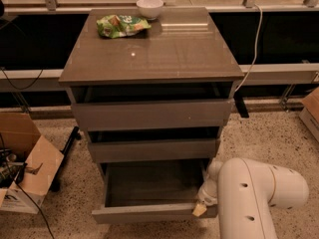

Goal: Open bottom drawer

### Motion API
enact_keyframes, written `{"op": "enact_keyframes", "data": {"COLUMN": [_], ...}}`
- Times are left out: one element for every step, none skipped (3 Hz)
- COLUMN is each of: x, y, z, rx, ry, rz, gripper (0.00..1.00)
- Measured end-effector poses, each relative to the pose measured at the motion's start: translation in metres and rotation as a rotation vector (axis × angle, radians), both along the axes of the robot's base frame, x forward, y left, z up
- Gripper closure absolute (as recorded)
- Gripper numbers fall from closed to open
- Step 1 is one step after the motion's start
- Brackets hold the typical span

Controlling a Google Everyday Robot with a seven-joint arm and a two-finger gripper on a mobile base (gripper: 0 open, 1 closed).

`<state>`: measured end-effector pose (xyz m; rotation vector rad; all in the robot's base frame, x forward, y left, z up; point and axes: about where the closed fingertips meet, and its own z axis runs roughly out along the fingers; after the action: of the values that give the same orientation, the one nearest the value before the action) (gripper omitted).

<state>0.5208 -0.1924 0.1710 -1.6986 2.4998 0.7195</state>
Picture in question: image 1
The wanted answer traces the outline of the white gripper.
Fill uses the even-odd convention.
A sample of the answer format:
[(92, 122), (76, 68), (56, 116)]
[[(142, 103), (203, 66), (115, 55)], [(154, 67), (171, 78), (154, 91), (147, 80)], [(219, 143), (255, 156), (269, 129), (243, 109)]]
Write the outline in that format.
[(217, 184), (213, 180), (207, 180), (200, 187), (198, 193), (198, 200), (201, 202), (197, 202), (193, 208), (192, 214), (195, 217), (200, 217), (203, 215), (207, 207), (212, 206), (217, 203)]

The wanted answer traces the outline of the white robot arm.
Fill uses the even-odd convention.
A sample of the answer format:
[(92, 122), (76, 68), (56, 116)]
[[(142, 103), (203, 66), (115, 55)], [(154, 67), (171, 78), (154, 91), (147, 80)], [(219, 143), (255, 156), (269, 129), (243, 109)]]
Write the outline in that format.
[(278, 239), (270, 209), (303, 206), (309, 197), (297, 171), (248, 158), (212, 161), (192, 211), (218, 211), (220, 239)]

